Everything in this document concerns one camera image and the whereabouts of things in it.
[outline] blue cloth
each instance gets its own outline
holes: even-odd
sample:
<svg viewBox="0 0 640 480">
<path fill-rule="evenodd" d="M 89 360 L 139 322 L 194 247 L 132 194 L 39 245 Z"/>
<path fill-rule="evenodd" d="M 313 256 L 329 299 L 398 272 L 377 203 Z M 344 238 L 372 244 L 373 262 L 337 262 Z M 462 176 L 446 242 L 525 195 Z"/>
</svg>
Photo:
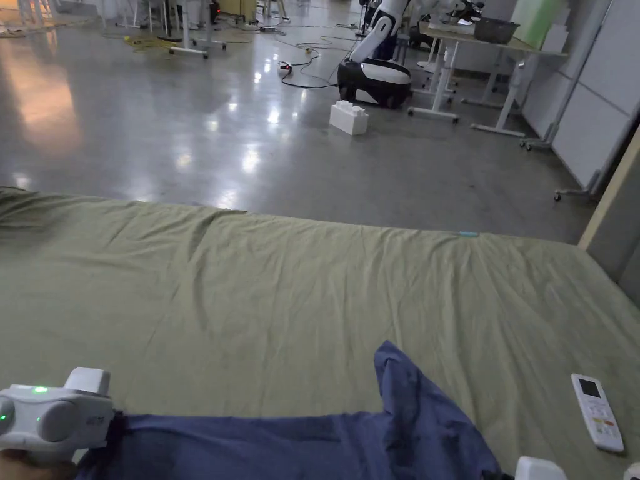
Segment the blue cloth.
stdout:
<svg viewBox="0 0 640 480">
<path fill-rule="evenodd" d="M 124 415 L 83 479 L 451 480 L 500 468 L 467 416 L 386 342 L 374 357 L 382 413 L 291 419 Z"/>
</svg>

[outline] mattress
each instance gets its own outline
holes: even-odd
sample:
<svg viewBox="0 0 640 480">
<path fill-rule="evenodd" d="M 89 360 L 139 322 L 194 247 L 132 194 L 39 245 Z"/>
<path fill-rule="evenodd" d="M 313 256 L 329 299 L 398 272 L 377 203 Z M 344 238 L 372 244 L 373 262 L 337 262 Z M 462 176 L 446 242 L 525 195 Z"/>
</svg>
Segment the mattress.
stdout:
<svg viewBox="0 0 640 480">
<path fill-rule="evenodd" d="M 0 271 L 0 385 L 97 367 L 131 413 L 376 412 L 390 340 L 505 471 L 640 458 L 640 312 L 574 246 L 6 189 Z M 602 381 L 626 456 L 591 443 L 574 372 Z"/>
</svg>

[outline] remote control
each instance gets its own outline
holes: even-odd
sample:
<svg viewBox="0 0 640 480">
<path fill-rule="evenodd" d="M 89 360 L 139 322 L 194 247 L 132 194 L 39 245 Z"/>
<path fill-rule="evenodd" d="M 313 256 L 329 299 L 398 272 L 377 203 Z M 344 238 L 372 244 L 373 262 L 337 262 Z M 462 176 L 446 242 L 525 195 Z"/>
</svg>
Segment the remote control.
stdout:
<svg viewBox="0 0 640 480">
<path fill-rule="evenodd" d="M 610 452 L 624 451 L 620 429 L 602 384 L 595 378 L 575 373 L 571 375 L 571 381 L 587 430 L 596 447 Z"/>
</svg>

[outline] desk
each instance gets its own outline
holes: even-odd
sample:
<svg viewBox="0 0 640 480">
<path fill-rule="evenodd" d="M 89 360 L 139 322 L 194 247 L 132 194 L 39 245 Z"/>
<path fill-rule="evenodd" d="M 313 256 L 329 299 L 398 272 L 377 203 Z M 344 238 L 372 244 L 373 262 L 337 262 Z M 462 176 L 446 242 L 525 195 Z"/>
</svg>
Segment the desk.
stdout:
<svg viewBox="0 0 640 480">
<path fill-rule="evenodd" d="M 520 83 L 522 82 L 522 72 L 524 70 L 527 62 L 532 61 L 532 59 L 537 55 L 546 55 L 546 56 L 565 56 L 561 52 L 545 52 L 539 49 L 535 49 L 530 45 L 527 45 L 523 41 L 512 38 L 508 44 L 491 44 L 489 42 L 483 42 L 482 40 L 476 39 L 473 35 L 468 33 L 455 33 L 450 31 L 439 30 L 435 28 L 429 27 L 429 22 L 420 22 L 420 33 L 423 35 L 429 35 L 433 38 L 441 39 L 440 42 L 440 50 L 442 50 L 443 45 L 445 45 L 444 52 L 444 66 L 442 67 L 442 74 L 440 75 L 440 79 L 438 81 L 438 89 L 437 92 L 442 92 L 441 95 L 436 93 L 436 98 L 433 103 L 433 107 L 431 109 L 425 108 L 410 108 L 409 115 L 412 115 L 413 112 L 426 113 L 428 115 L 437 115 L 437 116 L 446 116 L 454 119 L 454 123 L 457 122 L 458 116 L 448 112 L 440 111 L 442 107 L 442 100 L 444 96 L 444 90 L 446 86 L 449 84 L 449 78 L 451 76 L 451 61 L 453 57 L 453 50 L 457 48 L 460 42 L 467 42 L 470 44 L 481 44 L 481 45 L 491 45 L 500 49 L 499 54 L 497 56 L 496 62 L 494 64 L 493 72 L 491 73 L 491 77 L 489 79 L 489 84 L 487 85 L 486 90 L 484 91 L 484 96 L 482 100 L 466 100 L 466 103 L 470 104 L 479 104 L 485 106 L 496 106 L 496 104 L 491 104 L 488 102 L 488 96 L 491 94 L 493 90 L 493 86 L 495 84 L 495 79 L 498 75 L 498 67 L 500 66 L 500 62 L 502 60 L 502 56 L 505 51 L 514 51 L 514 52 L 522 52 L 525 55 L 525 59 L 516 63 L 516 66 L 513 71 L 513 75 L 511 76 L 511 84 L 509 86 L 509 94 L 507 95 L 507 99 L 502 105 L 502 111 L 500 112 L 500 118 L 496 123 L 495 127 L 491 127 L 489 125 L 478 125 L 472 124 L 471 128 L 477 130 L 484 130 L 487 132 L 501 133 L 504 135 L 512 135 L 517 137 L 524 137 L 523 132 L 517 132 L 513 130 L 505 130 L 504 124 L 507 121 L 507 117 L 509 116 L 509 112 L 511 111 L 511 107 L 513 106 L 513 102 L 515 101 L 516 94 L 518 93 L 518 89 L 520 88 Z M 438 55 L 436 59 L 436 69 L 439 70 L 440 65 L 442 64 L 442 60 Z"/>
</svg>

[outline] remote control screen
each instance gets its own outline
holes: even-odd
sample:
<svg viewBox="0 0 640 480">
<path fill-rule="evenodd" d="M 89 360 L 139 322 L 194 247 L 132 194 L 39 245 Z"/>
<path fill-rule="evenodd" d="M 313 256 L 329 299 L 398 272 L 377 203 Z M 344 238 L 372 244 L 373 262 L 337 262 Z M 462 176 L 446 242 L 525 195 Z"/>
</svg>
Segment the remote control screen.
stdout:
<svg viewBox="0 0 640 480">
<path fill-rule="evenodd" d="M 582 387 L 582 392 L 585 395 L 589 395 L 591 397 L 600 398 L 600 393 L 598 391 L 598 385 L 589 380 L 580 379 L 580 386 Z"/>
</svg>

